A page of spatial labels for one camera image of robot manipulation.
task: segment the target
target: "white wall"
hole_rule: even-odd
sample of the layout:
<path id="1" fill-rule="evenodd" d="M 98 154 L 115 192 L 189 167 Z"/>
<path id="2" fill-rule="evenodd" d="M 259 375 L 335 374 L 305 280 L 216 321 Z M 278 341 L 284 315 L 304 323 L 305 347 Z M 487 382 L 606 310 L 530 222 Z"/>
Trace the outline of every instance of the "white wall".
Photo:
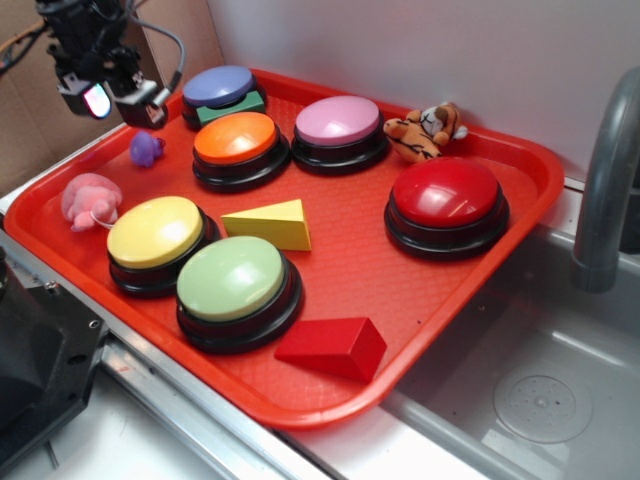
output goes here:
<path id="1" fill-rule="evenodd" d="M 208 0 L 227 64 L 547 146 L 584 180 L 620 76 L 640 65 L 638 0 Z"/>

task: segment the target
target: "tiger plush toy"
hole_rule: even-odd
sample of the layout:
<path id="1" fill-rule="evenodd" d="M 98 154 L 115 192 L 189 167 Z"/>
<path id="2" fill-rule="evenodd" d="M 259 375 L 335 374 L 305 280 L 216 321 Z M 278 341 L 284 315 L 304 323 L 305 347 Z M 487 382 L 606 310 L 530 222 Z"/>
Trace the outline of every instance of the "tiger plush toy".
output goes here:
<path id="1" fill-rule="evenodd" d="M 463 139 L 469 132 L 460 123 L 460 112 L 452 103 L 412 110 L 404 120 L 393 118 L 385 122 L 383 130 L 400 156 L 412 163 L 441 157 L 440 147 Z"/>

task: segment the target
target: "red button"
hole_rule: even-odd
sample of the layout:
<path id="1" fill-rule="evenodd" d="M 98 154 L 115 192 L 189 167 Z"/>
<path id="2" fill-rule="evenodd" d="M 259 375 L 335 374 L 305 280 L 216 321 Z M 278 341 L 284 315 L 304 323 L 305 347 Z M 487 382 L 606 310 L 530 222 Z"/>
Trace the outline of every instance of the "red button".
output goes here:
<path id="1" fill-rule="evenodd" d="M 491 211 L 498 181 L 470 159 L 438 158 L 409 167 L 398 177 L 393 197 L 398 211 L 424 227 L 469 225 Z"/>

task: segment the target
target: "red triangular block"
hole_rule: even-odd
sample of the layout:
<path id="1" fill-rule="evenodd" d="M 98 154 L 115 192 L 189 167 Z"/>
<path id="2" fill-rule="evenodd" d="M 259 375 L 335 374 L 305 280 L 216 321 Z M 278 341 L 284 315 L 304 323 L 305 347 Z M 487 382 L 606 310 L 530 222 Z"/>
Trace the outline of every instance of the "red triangular block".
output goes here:
<path id="1" fill-rule="evenodd" d="M 373 378 L 387 344 L 368 317 L 300 321 L 276 349 L 288 363 L 348 377 Z"/>

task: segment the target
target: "wooden block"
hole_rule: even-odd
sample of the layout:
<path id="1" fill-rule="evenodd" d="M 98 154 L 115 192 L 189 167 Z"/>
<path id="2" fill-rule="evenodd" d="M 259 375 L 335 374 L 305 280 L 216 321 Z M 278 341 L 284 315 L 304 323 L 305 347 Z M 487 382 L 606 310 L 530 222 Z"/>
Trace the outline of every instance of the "wooden block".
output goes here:
<path id="1" fill-rule="evenodd" d="M 230 237 L 250 235 L 281 250 L 311 250 L 309 228 L 300 199 L 230 213 L 221 218 Z"/>
<path id="2" fill-rule="evenodd" d="M 296 322 L 275 357 L 288 363 L 370 382 L 387 344 L 368 317 Z"/>
<path id="3" fill-rule="evenodd" d="M 244 99 L 240 103 L 234 103 L 230 107 L 209 108 L 198 107 L 196 113 L 198 114 L 198 120 L 203 127 L 208 123 L 213 122 L 215 119 L 230 115 L 236 112 L 258 112 L 265 113 L 266 109 L 264 101 L 260 94 L 256 91 L 249 92 L 245 95 Z"/>

